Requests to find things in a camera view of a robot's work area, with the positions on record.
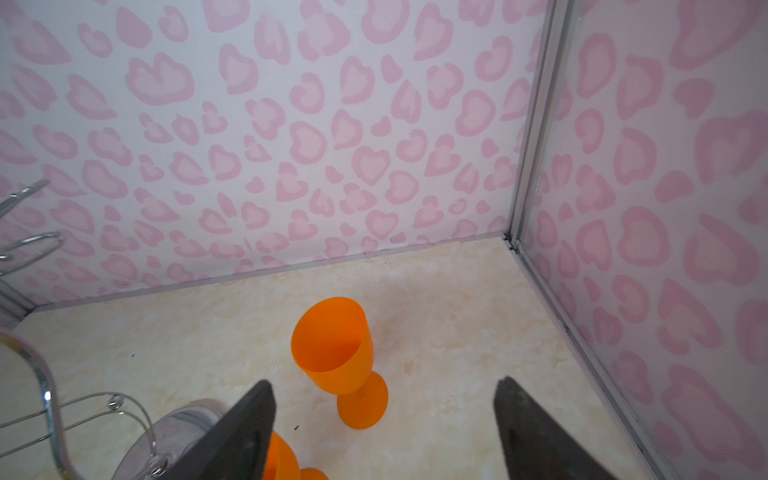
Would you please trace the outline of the orange plastic wine glass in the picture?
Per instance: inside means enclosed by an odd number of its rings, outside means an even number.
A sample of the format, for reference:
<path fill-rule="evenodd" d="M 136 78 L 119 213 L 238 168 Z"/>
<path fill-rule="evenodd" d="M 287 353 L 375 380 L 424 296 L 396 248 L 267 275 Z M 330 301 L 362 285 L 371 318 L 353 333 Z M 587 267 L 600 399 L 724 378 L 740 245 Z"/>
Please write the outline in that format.
<path fill-rule="evenodd" d="M 358 302 L 333 297 L 312 306 L 294 329 L 291 353 L 315 385 L 337 397 L 337 411 L 346 426 L 365 430 L 382 419 L 388 387 L 373 370 L 374 342 Z"/>
<path fill-rule="evenodd" d="M 301 468 L 289 444 L 273 432 L 270 437 L 263 479 L 328 480 L 328 477 L 316 468 Z"/>

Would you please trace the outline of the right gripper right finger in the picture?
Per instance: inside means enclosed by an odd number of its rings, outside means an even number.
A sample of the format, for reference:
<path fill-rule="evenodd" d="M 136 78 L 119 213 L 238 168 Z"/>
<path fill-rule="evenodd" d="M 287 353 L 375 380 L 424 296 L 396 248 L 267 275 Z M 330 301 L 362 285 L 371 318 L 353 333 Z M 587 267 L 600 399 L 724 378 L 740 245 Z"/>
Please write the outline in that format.
<path fill-rule="evenodd" d="M 511 479 L 611 479 L 514 379 L 498 381 L 493 408 Z"/>

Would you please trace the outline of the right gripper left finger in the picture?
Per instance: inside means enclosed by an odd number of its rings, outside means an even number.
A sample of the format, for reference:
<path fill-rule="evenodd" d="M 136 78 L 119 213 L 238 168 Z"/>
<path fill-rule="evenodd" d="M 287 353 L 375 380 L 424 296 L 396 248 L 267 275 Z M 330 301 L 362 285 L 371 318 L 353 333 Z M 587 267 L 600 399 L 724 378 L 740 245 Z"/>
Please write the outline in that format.
<path fill-rule="evenodd" d="M 257 382 L 164 479 L 260 479 L 264 475 L 276 401 L 267 380 Z"/>

